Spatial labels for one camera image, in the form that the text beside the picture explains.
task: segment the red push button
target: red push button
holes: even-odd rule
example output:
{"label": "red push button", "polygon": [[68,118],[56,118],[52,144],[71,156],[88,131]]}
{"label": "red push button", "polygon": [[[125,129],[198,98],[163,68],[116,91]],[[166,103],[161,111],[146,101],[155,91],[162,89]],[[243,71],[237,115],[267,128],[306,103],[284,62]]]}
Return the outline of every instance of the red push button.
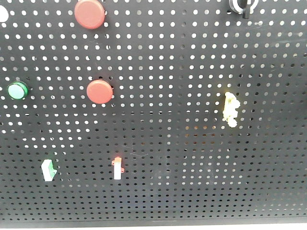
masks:
{"label": "red push button", "polygon": [[87,29],[97,29],[105,20],[105,9],[97,0],[80,0],[75,6],[77,22]]}
{"label": "red push button", "polygon": [[112,99],[113,90],[109,83],[104,80],[94,80],[87,86],[88,98],[96,104],[105,104]]}

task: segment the green button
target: green button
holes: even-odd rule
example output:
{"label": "green button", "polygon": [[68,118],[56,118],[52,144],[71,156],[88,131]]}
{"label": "green button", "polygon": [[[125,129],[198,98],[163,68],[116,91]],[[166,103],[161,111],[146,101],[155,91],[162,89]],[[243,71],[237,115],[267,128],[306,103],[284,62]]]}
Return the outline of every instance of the green button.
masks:
{"label": "green button", "polygon": [[8,86],[8,94],[12,99],[21,100],[28,95],[28,87],[22,81],[13,81]]}

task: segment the black perforated panel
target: black perforated panel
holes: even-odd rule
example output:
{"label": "black perforated panel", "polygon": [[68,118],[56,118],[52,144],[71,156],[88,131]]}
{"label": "black perforated panel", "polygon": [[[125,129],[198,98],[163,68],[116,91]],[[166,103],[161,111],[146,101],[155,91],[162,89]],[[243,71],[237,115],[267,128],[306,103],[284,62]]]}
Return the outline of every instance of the black perforated panel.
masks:
{"label": "black perforated panel", "polygon": [[[306,0],[260,0],[249,20],[227,0],[105,0],[97,30],[76,2],[0,1],[1,227],[306,221]],[[86,96],[99,78],[103,105]]]}

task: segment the black knob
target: black knob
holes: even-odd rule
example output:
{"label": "black knob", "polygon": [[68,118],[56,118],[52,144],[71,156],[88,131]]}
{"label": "black knob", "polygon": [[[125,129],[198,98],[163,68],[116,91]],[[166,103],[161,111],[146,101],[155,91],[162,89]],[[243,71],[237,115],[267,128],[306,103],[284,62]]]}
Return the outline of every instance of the black knob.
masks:
{"label": "black knob", "polygon": [[249,19],[250,17],[250,6],[251,0],[242,0],[242,8],[243,8],[243,18]]}

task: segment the hole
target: hole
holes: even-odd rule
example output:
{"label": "hole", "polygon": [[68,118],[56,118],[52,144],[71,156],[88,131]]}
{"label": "hole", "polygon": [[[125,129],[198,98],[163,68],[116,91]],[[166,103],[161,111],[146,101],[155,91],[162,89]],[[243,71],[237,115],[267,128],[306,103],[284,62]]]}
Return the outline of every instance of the hole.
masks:
{"label": "hole", "polygon": [[4,6],[0,6],[0,23],[4,23],[9,19],[9,12]]}

